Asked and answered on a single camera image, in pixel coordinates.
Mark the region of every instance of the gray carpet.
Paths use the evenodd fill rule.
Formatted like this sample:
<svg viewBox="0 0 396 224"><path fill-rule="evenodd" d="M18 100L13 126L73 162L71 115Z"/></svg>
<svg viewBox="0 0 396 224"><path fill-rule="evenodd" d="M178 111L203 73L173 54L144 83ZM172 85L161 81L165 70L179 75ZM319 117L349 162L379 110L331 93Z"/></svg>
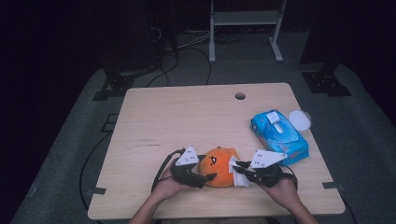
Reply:
<svg viewBox="0 0 396 224"><path fill-rule="evenodd" d="M268 34L246 35L232 45L216 45L217 61L211 64L209 85L287 82L302 108L313 120L311 131L341 195L350 205L360 224L393 223L396 220L396 130L356 74L340 65L335 75L352 96L329 97L311 93L302 72L316 71L320 64L299 65L308 33L281 33L278 39L284 57L277 63L268 43ZM179 44L196 38L179 35ZM193 46L208 52L207 44ZM205 85L209 63L196 49L183 49L177 67L157 78L154 86ZM163 60L163 69L175 64L173 57ZM134 88L146 85L162 71L142 76ZM78 97L31 191L21 204L12 223L95 223L79 197L79 177L84 161L82 192L90 203L90 189L95 187L110 141L103 125L109 114L119 113L122 97L93 101L106 80L103 70L93 74ZM108 123L105 130L114 125ZM342 215L317 216L320 223L353 223L348 210ZM294 223L291 217L278 217L281 223ZM102 223L125 223L107 220Z"/></svg>

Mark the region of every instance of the package lid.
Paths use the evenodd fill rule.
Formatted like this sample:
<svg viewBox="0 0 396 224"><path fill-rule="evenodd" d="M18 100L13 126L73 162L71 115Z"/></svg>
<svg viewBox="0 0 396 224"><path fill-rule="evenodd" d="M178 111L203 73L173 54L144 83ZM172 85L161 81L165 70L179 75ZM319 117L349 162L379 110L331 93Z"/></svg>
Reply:
<svg viewBox="0 0 396 224"><path fill-rule="evenodd" d="M302 110L294 110L289 114L289 121L299 131L306 131L311 127L311 117Z"/></svg>

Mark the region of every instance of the white shelf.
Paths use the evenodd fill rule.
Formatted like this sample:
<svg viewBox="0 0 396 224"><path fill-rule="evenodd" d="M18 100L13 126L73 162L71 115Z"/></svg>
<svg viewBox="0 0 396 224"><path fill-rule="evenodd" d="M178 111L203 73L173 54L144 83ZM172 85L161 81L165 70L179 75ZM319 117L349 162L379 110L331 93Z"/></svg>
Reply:
<svg viewBox="0 0 396 224"><path fill-rule="evenodd" d="M278 14L278 10L215 12L214 25L276 24Z"/></svg>

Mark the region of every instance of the orange plush toy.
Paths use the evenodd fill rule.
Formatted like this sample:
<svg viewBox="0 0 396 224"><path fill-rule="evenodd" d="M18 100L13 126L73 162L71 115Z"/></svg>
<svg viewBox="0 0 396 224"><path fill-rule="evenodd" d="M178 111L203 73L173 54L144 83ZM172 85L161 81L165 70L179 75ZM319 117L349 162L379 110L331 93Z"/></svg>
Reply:
<svg viewBox="0 0 396 224"><path fill-rule="evenodd" d="M205 157L198 163L198 173L206 176L217 174L213 180L206 184L216 188L233 186L233 174L229 172L229 161L232 156L238 160L235 148L217 147L206 152Z"/></svg>

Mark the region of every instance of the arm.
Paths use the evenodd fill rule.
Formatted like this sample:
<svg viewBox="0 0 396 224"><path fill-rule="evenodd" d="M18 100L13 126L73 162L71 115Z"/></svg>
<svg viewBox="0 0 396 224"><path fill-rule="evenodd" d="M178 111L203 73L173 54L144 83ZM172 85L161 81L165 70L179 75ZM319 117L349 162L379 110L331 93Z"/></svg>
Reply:
<svg viewBox="0 0 396 224"><path fill-rule="evenodd" d="M172 198L183 189L189 189L189 186L181 185L171 177L169 167L163 171L162 181L157 184L157 187L148 196L146 201L137 210L136 214L128 222L128 224L142 224L150 223L152 215L158 206L166 199Z"/></svg>
<svg viewBox="0 0 396 224"><path fill-rule="evenodd" d="M259 186L264 189L276 203L285 207L298 223L318 224L318 221L301 202L297 190L290 179L283 178L271 188L267 188L263 185Z"/></svg>

